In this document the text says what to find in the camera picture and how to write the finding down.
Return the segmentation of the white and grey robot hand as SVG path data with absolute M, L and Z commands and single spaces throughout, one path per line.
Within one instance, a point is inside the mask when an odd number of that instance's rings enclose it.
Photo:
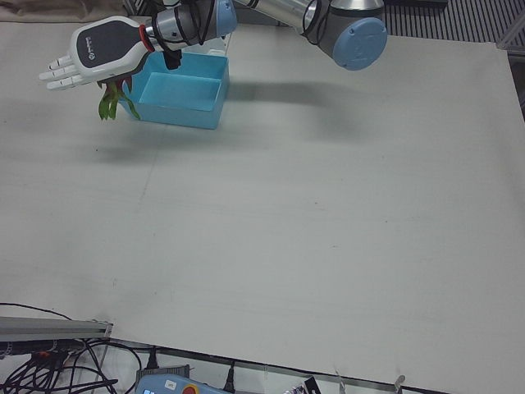
M 150 53 L 144 29 L 125 16 L 111 16 L 75 30 L 66 55 L 39 75 L 49 90 L 63 90 L 133 75 Z

